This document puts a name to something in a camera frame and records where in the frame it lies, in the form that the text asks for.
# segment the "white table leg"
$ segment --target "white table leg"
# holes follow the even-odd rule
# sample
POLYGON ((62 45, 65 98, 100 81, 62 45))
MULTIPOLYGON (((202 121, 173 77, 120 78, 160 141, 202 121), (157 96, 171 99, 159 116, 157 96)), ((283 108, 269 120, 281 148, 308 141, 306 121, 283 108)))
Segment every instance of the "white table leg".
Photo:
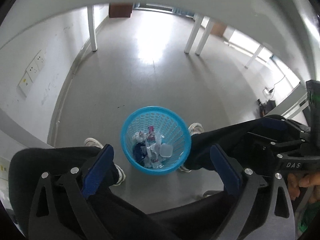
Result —
POLYGON ((195 41, 195 38, 197 36, 197 33, 201 27, 201 23, 203 20, 203 15, 198 14, 198 18, 196 19, 195 24, 193 25, 192 31, 190 33, 189 39, 187 41, 186 47, 184 48, 184 53, 189 54, 192 44, 195 41))
POLYGON ((263 45, 260 44, 259 48, 256 50, 256 52, 252 55, 251 59, 249 59, 248 63, 244 66, 245 68, 249 68, 250 64, 256 59, 256 57, 259 55, 259 53, 263 49, 263 45))
POLYGON ((200 55, 205 43, 207 42, 209 34, 212 30, 213 24, 214 24, 214 21, 213 21, 213 19, 210 18, 209 22, 207 24, 207 27, 205 28, 204 33, 202 34, 201 40, 198 44, 198 47, 196 49, 196 55, 198 55, 198 56, 200 55))
POLYGON ((94 28, 94 10, 93 5, 87 6, 88 9, 88 25, 89 25, 89 34, 90 34, 90 43, 91 50, 97 51, 97 38, 96 38, 96 29, 94 28))

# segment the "hand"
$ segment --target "hand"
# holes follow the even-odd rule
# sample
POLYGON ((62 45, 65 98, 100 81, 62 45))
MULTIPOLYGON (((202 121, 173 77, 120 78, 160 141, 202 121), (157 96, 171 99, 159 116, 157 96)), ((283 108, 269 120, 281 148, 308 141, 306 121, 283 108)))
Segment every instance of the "hand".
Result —
POLYGON ((320 171, 313 174, 308 174, 300 180, 294 174, 288 174, 288 192, 291 200, 295 200, 297 197, 300 196, 299 187, 311 186, 315 186, 315 189, 311 197, 309 198, 310 204, 320 200, 320 171))
POLYGON ((288 192, 293 201, 300 196, 299 179, 292 173, 288 174, 288 192))

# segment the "shoe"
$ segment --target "shoe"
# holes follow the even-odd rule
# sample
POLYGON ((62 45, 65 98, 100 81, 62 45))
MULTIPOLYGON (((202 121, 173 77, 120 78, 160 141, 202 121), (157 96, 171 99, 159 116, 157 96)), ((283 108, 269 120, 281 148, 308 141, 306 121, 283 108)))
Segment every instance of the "shoe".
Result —
POLYGON ((181 165, 181 166, 179 167, 179 171, 183 171, 183 172, 189 173, 189 172, 192 171, 192 170, 189 170, 189 169, 187 169, 184 165, 181 165))
POLYGON ((96 139, 93 138, 87 138, 84 140, 84 146, 95 146, 98 147, 100 149, 103 148, 103 145, 96 139))
POLYGON ((115 164, 115 166, 116 166, 118 173, 119 173, 119 179, 118 179, 118 182, 116 184, 114 184, 114 186, 119 186, 122 182, 124 182, 126 175, 125 175, 124 171, 117 164, 115 164))
MULTIPOLYGON (((204 132, 204 128, 202 127, 202 124, 198 122, 194 122, 192 125, 189 126, 188 128, 189 134, 192 136, 194 134, 199 134, 204 132)), ((184 165, 181 165, 179 167, 180 171, 187 172, 189 173, 192 170, 187 169, 184 165)))
POLYGON ((189 126, 188 131, 190 135, 199 134, 204 132, 204 128, 202 127, 202 124, 198 122, 194 122, 192 125, 189 126))

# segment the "white wall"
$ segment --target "white wall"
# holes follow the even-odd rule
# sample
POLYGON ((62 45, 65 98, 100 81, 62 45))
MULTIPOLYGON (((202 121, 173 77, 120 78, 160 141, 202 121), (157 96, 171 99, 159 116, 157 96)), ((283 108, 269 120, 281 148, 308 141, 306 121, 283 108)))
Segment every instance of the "white wall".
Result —
MULTIPOLYGON (((107 15, 108 6, 95 6, 97 26, 107 15)), ((0 108, 44 142, 63 82, 88 38, 87 9, 81 8, 31 27, 0 50, 0 108), (17 85, 40 50, 45 66, 25 97, 17 85)))
POLYGON ((26 148, 0 130, 0 156, 10 161, 13 155, 26 148))
POLYGON ((99 24, 109 14, 109 4, 97 4, 94 6, 94 27, 97 28, 99 24))
POLYGON ((4 208, 11 208, 8 188, 9 164, 8 160, 0 157, 0 201, 4 208))

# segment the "baseboard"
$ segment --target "baseboard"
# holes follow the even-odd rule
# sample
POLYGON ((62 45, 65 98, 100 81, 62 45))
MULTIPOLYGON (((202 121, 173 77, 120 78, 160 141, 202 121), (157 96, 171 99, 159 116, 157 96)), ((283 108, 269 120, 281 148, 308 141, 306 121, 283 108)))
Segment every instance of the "baseboard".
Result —
MULTIPOLYGON (((103 19, 103 21, 96 28, 96 34, 98 34, 98 32, 103 28, 103 26, 107 23, 108 19, 109 19, 109 16, 107 16, 106 18, 103 19)), ((47 139, 47 144, 49 144, 53 147, 56 146, 60 117, 61 117, 62 109, 64 106, 64 102, 67 98, 69 88, 71 87, 72 79, 73 79, 74 75, 77 73, 78 67, 81 64, 82 60, 84 59, 84 56, 86 55, 90 46, 91 46, 91 43, 90 43, 90 38, 89 38, 84 43, 83 47, 79 51, 75 60, 73 61, 72 65, 70 67, 70 70, 67 74, 67 77, 62 85, 60 93, 58 95, 57 102, 56 102, 56 105, 53 110, 50 128, 49 128, 48 139, 47 139)))

